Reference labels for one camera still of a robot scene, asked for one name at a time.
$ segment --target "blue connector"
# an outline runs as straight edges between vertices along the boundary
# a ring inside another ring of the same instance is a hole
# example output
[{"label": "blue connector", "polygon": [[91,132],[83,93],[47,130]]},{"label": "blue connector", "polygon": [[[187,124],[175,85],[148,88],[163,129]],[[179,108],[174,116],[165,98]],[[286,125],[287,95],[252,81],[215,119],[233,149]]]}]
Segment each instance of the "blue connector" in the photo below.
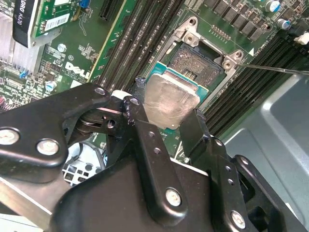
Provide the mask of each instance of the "blue connector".
[{"label": "blue connector", "polygon": [[82,7],[82,8],[87,8],[90,4],[90,0],[81,0],[79,5]]}]

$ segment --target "white label sticker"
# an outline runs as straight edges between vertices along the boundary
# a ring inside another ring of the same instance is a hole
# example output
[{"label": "white label sticker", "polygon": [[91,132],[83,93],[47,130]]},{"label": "white label sticker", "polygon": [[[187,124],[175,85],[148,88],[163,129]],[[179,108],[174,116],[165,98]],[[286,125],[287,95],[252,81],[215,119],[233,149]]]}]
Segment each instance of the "white label sticker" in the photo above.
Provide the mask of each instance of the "white label sticker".
[{"label": "white label sticker", "polygon": [[59,16],[57,18],[49,19],[46,22],[45,31],[48,31],[50,29],[56,28],[56,27],[58,27],[62,24],[67,23],[68,20],[69,20],[69,17],[70,17],[70,14],[65,14],[65,15]]},{"label": "white label sticker", "polygon": [[67,4],[70,0],[55,0],[55,6]]}]

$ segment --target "aluminum heatsink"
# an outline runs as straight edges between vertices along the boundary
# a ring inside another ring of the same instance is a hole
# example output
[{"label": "aluminum heatsink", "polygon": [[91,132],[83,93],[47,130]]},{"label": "aluminum heatsink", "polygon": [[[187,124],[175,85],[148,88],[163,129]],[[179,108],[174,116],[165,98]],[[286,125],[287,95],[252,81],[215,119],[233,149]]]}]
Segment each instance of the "aluminum heatsink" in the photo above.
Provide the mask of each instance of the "aluminum heatsink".
[{"label": "aluminum heatsink", "polygon": [[42,47],[26,48],[12,38],[13,20],[0,12],[0,62],[18,72],[36,73]]}]

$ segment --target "white triangle marking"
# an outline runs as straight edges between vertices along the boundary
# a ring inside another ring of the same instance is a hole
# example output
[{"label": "white triangle marking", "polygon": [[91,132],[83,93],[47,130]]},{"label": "white triangle marking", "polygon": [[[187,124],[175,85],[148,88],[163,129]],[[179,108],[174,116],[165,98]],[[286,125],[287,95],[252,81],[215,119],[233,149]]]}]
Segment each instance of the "white triangle marking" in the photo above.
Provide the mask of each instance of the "white triangle marking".
[{"label": "white triangle marking", "polygon": [[254,48],[251,49],[251,51],[249,52],[249,55],[251,55],[252,57],[254,57]]}]

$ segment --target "silver screw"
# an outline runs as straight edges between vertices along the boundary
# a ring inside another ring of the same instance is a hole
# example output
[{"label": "silver screw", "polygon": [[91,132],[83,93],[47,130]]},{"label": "silver screw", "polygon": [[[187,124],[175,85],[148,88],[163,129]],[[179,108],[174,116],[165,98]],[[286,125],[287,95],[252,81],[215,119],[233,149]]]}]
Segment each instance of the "silver screw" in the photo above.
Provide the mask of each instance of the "silver screw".
[{"label": "silver screw", "polygon": [[105,91],[104,91],[104,89],[102,89],[102,88],[96,88],[96,89],[95,89],[95,92],[98,93],[98,94],[100,94],[100,95],[105,95]]},{"label": "silver screw", "polygon": [[59,146],[55,141],[45,139],[38,143],[37,150],[43,155],[52,156],[58,152]]},{"label": "silver screw", "polygon": [[246,223],[243,217],[240,215],[240,213],[236,211],[232,211],[231,217],[235,223],[235,225],[240,228],[240,229],[245,229],[246,228]]},{"label": "silver screw", "polygon": [[19,140],[18,132],[11,129],[0,130],[0,144],[1,145],[12,145]]},{"label": "silver screw", "polygon": [[58,47],[57,47],[58,51],[59,52],[66,52],[67,51],[67,46],[65,44],[58,44]]},{"label": "silver screw", "polygon": [[219,139],[215,139],[215,141],[216,141],[217,145],[222,146],[222,143]]},{"label": "silver screw", "polygon": [[179,206],[182,202],[179,193],[171,188],[166,190],[165,196],[167,201],[173,206]]},{"label": "silver screw", "polygon": [[137,100],[137,99],[135,99],[135,98],[131,98],[130,99],[130,102],[132,102],[133,104],[135,104],[135,105],[139,105],[140,103],[139,103],[139,100]]},{"label": "silver screw", "polygon": [[240,159],[241,159],[241,161],[242,161],[244,164],[246,164],[246,165],[249,164],[249,162],[248,162],[244,157],[240,157]]},{"label": "silver screw", "polygon": [[186,158],[183,159],[183,161],[184,161],[185,163],[189,163],[189,162],[190,162],[190,158],[186,157]]}]

